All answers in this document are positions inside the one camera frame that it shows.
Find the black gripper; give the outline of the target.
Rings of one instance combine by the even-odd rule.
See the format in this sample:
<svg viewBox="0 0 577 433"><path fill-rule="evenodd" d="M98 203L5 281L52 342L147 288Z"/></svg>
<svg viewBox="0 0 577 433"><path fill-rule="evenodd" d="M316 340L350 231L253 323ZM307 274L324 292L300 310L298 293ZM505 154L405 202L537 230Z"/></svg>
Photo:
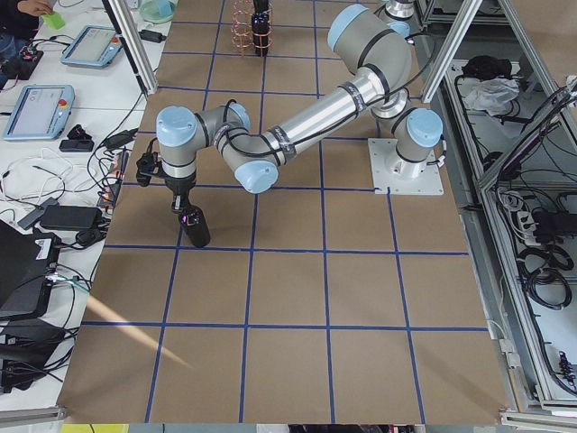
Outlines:
<svg viewBox="0 0 577 433"><path fill-rule="evenodd" d="M182 213L188 207L189 192L196 186L197 176L195 174L191 174L186 178L168 176L164 179L164 183L173 194L171 211L173 213Z"/></svg>

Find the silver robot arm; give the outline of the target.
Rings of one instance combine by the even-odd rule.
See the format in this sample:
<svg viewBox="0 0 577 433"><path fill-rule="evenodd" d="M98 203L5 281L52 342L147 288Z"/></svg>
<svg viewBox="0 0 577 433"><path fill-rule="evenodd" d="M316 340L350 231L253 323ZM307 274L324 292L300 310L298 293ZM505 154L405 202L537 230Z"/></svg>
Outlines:
<svg viewBox="0 0 577 433"><path fill-rule="evenodd" d="M420 173L444 137L440 116L408 99L408 19L413 12L409 1L386 2L383 17L363 5L344 8L330 27L327 44L351 79L262 134L249 133L249 115L233 100L199 113L184 106L163 108L156 119L160 152L153 165L172 191L173 212L184 215L194 209L189 192L196 184L199 151L216 148L243 188L260 194L277 181L279 166L365 112L397 141L386 160L389 172L403 180Z"/></svg>

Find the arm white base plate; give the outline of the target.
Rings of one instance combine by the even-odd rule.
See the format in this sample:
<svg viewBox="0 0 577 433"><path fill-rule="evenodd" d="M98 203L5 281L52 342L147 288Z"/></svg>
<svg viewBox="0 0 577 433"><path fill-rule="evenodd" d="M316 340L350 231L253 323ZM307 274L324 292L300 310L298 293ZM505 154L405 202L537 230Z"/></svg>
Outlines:
<svg viewBox="0 0 577 433"><path fill-rule="evenodd" d="M374 192L403 196L443 195L435 151L430 149L424 161L407 162L397 154L397 142L382 138L368 140Z"/></svg>

